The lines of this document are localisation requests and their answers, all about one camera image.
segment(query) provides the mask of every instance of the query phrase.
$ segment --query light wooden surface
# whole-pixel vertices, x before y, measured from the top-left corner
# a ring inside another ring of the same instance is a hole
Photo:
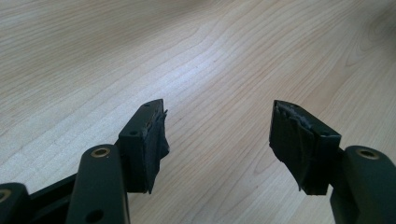
[[[0,2],[0,182],[73,174],[157,98],[171,153],[134,223],[333,223],[268,147],[272,104],[396,161],[396,2]]]

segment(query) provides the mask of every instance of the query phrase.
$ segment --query black plastic arm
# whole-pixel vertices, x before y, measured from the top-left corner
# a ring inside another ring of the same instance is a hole
[[[333,186],[336,223],[396,223],[396,167],[368,147],[339,148],[341,135],[307,111],[275,101],[270,147],[308,195]]]
[[[119,149],[101,145],[84,152],[66,223],[129,223],[127,201]]]
[[[1,184],[0,224],[65,223],[66,218],[129,223],[126,191],[152,192],[160,160],[169,153],[165,118],[162,99],[141,105],[115,145],[90,148],[76,175],[36,193],[29,195],[23,184]]]

